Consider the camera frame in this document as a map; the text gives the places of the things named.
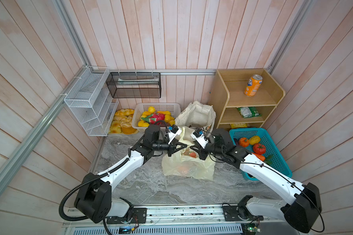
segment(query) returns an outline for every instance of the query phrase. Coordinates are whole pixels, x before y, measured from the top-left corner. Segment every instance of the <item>wooden wall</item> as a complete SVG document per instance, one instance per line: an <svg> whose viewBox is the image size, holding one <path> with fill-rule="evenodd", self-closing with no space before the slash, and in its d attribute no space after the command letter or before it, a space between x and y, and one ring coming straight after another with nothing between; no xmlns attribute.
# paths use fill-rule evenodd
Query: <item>wooden wall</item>
<svg viewBox="0 0 353 235"><path fill-rule="evenodd" d="M353 0L316 1L273 76L287 94L264 128L319 187L325 233L353 232Z"/></svg>
<svg viewBox="0 0 353 235"><path fill-rule="evenodd" d="M0 1L0 168L82 65L52 0ZM98 143L63 109L1 196L0 234L57 234Z"/></svg>
<svg viewBox="0 0 353 235"><path fill-rule="evenodd" d="M113 69L263 68L303 0L64 0L93 65ZM160 99L207 103L213 76L162 76Z"/></svg>

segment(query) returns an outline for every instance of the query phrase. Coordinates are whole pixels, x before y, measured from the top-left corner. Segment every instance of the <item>gray marble countertop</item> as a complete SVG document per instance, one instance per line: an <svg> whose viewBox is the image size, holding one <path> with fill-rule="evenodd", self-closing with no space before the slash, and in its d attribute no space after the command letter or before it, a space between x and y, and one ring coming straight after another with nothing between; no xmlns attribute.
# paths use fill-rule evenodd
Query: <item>gray marble countertop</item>
<svg viewBox="0 0 353 235"><path fill-rule="evenodd" d="M126 156L128 148L141 136L142 133L108 135L96 173ZM143 166L130 173L115 188L112 197L123 197L137 205L238 203L245 195L263 199L281 199L260 181L244 179L240 170L226 163L216 163L213 181L164 176L162 157L152 157Z"/></svg>

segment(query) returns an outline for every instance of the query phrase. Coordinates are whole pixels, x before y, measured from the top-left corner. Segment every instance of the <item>soda can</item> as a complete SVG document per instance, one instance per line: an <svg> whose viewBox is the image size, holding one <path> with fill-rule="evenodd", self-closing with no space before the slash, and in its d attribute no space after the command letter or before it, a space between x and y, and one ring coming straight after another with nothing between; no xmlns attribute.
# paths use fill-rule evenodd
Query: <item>soda can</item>
<svg viewBox="0 0 353 235"><path fill-rule="evenodd" d="M245 95L254 96L262 82L263 78L260 75L254 74L248 81L248 84L245 88Z"/></svg>

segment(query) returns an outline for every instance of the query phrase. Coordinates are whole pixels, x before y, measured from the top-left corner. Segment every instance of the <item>green snack bag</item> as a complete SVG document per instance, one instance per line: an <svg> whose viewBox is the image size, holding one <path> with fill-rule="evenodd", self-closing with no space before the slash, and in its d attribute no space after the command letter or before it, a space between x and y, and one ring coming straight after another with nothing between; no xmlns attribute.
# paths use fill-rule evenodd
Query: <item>green snack bag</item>
<svg viewBox="0 0 353 235"><path fill-rule="evenodd" d="M256 107L240 107L238 111L244 118L261 116Z"/></svg>

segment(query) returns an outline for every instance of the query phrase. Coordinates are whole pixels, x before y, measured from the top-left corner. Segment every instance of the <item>white plastic basket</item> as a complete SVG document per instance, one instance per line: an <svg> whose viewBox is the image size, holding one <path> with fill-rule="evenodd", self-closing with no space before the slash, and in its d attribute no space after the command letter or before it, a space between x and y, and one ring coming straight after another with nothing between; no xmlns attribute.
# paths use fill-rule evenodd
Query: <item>white plastic basket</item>
<svg viewBox="0 0 353 235"><path fill-rule="evenodd" d="M170 111L174 118L180 114L180 106L177 103L138 103L133 114L132 127L139 132L145 132L146 127L139 127L137 124L140 121L141 114L148 111L150 106L153 106L156 111ZM161 130L165 132L166 128L161 127Z"/></svg>

